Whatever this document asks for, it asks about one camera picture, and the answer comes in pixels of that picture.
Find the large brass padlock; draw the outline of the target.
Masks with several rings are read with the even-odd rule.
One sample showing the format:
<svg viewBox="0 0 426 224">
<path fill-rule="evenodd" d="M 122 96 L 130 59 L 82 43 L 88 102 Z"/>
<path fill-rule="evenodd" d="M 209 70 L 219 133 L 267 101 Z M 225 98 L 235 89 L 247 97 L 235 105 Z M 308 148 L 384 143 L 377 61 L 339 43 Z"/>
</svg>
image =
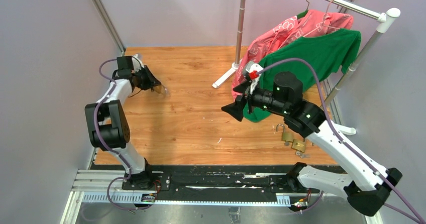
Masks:
<svg viewBox="0 0 426 224">
<path fill-rule="evenodd" d="M 160 94 L 160 95 L 162 95 L 164 97 L 167 97 L 169 95 L 168 89 L 164 85 L 162 85 L 162 84 L 161 85 L 153 86 L 151 89 L 152 89 L 152 92 Z"/>
</svg>

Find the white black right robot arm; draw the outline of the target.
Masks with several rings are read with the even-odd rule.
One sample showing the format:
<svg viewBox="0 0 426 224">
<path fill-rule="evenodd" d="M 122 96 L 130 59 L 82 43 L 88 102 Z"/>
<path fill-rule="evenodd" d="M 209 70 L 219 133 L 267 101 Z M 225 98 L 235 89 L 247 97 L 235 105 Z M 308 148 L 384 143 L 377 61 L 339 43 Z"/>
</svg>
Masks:
<svg viewBox="0 0 426 224">
<path fill-rule="evenodd" d="M 244 108 L 258 107 L 282 116 L 291 130 L 325 150 L 344 170 L 338 174 L 298 162 L 286 174 L 292 192 L 308 188 L 325 191 L 346 199 L 359 213 L 374 216 L 402 178 L 398 169 L 385 168 L 366 156 L 327 120 L 323 109 L 304 100 L 302 83 L 294 74 L 276 74 L 271 90 L 252 87 L 248 80 L 235 91 L 239 95 L 222 111 L 238 121 L 244 117 Z"/>
</svg>

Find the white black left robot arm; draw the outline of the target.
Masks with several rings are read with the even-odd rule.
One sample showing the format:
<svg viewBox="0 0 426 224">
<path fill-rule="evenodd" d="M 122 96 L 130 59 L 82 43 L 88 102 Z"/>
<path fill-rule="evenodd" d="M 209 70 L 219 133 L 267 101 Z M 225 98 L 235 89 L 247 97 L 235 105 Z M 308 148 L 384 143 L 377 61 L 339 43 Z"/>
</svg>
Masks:
<svg viewBox="0 0 426 224">
<path fill-rule="evenodd" d="M 127 184 L 149 190 L 154 184 L 154 176 L 146 158 L 131 144 L 123 103 L 135 96 L 135 89 L 158 94 L 165 94 L 167 90 L 142 62 L 139 54 L 121 56 L 115 62 L 117 69 L 112 76 L 101 75 L 109 81 L 105 94 L 84 108 L 89 139 L 93 147 L 110 152 L 121 162 Z"/>
</svg>

